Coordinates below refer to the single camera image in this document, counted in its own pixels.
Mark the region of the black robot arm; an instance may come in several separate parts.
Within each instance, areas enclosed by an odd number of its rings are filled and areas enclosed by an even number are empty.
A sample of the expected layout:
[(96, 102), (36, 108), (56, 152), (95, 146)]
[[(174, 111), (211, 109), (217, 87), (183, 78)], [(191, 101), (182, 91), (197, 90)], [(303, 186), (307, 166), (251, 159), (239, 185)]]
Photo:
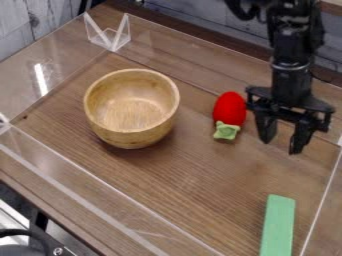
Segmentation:
[(317, 50), (324, 45), (325, 28), (320, 0), (225, 0), (242, 21), (258, 20), (267, 27), (273, 48), (271, 85), (246, 88), (247, 109), (255, 116), (258, 136), (270, 143), (281, 120), (294, 124), (289, 152), (299, 154), (313, 134), (330, 128), (336, 108), (313, 94)]

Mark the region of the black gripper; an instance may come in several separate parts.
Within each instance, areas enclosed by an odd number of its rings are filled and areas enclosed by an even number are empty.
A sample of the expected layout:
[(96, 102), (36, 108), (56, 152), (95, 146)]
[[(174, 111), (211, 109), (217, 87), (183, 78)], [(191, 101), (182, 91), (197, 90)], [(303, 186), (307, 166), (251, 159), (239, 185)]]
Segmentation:
[(279, 100), (267, 87), (250, 86), (246, 89), (247, 108), (255, 115), (259, 139), (269, 144), (278, 131), (278, 120), (294, 124), (289, 154), (299, 154), (310, 143), (316, 131), (328, 132), (334, 107), (313, 95), (298, 101)]

